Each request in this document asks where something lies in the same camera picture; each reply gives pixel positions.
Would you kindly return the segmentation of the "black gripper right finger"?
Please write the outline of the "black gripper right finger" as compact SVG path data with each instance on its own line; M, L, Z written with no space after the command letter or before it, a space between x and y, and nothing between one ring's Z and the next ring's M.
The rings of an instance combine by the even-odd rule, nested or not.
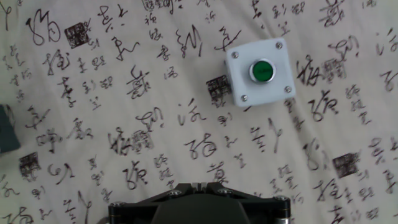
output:
M261 198L224 185L199 183L198 213L207 223L291 224L291 202L284 195Z

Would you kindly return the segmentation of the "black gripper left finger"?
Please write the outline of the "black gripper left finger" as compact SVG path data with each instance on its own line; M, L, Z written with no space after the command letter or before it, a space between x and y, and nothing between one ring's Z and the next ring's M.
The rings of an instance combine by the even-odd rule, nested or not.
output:
M199 183L182 183L174 189L136 203L113 202L108 206L109 224L150 224L165 202L197 193Z

